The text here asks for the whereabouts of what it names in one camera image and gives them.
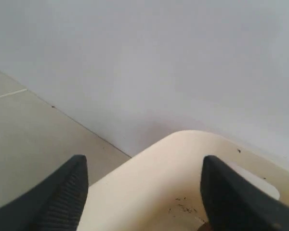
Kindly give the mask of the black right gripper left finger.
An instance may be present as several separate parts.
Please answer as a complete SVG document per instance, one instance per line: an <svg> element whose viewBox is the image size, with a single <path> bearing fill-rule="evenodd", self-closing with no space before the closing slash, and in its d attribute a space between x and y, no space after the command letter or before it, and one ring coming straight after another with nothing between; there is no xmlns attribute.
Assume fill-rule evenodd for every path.
<svg viewBox="0 0 289 231"><path fill-rule="evenodd" d="M30 191L0 207L0 231L75 231L88 188L86 156L74 155Z"/></svg>

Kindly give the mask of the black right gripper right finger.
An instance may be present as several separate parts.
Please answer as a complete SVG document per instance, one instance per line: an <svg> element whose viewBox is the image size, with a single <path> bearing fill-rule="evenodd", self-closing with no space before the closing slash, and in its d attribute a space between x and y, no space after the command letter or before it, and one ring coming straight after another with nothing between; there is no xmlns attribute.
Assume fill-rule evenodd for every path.
<svg viewBox="0 0 289 231"><path fill-rule="evenodd" d="M289 231L289 207L216 156L203 159L200 192L214 231Z"/></svg>

